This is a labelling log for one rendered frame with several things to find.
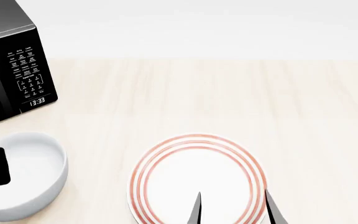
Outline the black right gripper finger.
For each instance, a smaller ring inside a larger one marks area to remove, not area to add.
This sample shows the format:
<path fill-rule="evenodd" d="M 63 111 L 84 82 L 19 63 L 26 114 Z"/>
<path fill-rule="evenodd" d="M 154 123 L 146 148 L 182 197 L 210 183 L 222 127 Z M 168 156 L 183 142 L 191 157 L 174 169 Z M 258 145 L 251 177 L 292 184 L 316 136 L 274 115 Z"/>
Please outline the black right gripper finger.
<path fill-rule="evenodd" d="M 196 201 L 191 211 L 191 215 L 187 224 L 200 224 L 201 223 L 201 192 L 198 192 Z"/>
<path fill-rule="evenodd" d="M 267 189 L 265 190 L 265 202 L 270 219 L 270 224 L 288 224 Z"/>

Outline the white ceramic bowl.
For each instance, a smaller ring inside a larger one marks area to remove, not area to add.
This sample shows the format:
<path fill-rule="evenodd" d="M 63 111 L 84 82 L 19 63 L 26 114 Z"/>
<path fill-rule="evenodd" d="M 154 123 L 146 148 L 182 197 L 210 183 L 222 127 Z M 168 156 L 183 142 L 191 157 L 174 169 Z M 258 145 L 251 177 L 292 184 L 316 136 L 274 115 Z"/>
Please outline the white ceramic bowl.
<path fill-rule="evenodd" d="M 28 218 L 56 199 L 68 176 L 68 157 L 53 137 L 38 132 L 0 138 L 10 182 L 0 186 L 0 222 Z"/>

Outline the white plate with red rings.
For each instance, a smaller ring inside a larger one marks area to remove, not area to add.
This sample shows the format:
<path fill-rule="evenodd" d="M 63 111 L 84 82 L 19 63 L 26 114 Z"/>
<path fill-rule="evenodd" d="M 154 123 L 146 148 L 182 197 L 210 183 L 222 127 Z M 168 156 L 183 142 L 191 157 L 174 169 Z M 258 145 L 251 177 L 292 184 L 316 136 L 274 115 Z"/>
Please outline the white plate with red rings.
<path fill-rule="evenodd" d="M 136 162 L 127 202 L 137 224 L 187 224 L 201 199 L 201 224 L 261 224 L 267 178 L 249 150 L 212 134 L 158 143 Z"/>

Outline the black microwave oven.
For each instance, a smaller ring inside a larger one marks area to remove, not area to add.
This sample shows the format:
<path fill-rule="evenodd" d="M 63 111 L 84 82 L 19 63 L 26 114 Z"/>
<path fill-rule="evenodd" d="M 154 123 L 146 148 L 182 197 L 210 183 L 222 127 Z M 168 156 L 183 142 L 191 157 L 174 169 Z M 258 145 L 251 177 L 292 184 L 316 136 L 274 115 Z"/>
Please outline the black microwave oven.
<path fill-rule="evenodd" d="M 16 0 L 0 0 L 0 121 L 57 100 L 36 25 Z"/>

